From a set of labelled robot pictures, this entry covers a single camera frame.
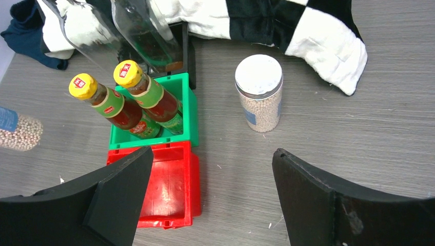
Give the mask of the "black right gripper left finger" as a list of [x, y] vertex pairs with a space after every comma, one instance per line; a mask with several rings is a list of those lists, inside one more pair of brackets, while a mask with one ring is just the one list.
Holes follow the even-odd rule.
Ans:
[[1, 199], [1, 245], [132, 245], [150, 147], [30, 196]]

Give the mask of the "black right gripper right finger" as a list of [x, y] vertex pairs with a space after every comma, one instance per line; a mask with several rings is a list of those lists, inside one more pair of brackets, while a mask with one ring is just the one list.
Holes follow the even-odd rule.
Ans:
[[434, 245], [434, 198], [381, 192], [277, 149], [272, 169], [291, 245]]

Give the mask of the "yellow-capped sauce bottle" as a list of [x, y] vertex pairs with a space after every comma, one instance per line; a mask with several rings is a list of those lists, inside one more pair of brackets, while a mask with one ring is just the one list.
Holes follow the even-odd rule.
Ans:
[[99, 83], [88, 73], [80, 73], [71, 80], [69, 93], [89, 103], [115, 127], [140, 139], [156, 138], [163, 132], [134, 99]]
[[145, 73], [133, 60], [120, 62], [113, 71], [115, 82], [127, 89], [151, 119], [173, 135], [184, 133], [182, 103]]

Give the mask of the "silver-lid spice jar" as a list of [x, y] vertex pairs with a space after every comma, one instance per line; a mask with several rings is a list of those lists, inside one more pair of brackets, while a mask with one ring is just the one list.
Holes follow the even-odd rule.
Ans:
[[43, 133], [40, 120], [1, 107], [1, 147], [28, 151], [38, 145]]
[[238, 64], [234, 79], [248, 126], [261, 133], [273, 130], [281, 113], [280, 63], [269, 55], [251, 55]]

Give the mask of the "gold-top oil bottle brown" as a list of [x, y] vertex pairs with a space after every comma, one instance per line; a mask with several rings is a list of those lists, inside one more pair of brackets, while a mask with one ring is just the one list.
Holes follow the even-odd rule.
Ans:
[[114, 24], [155, 73], [181, 69], [183, 49], [175, 39], [157, 1], [111, 1]]

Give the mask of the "gold-top clear glass bottle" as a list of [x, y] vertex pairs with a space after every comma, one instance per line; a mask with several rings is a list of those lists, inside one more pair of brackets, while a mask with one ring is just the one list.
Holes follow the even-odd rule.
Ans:
[[142, 59], [95, 6], [84, 1], [44, 1], [59, 20], [69, 44], [103, 70], [112, 73], [122, 61]]

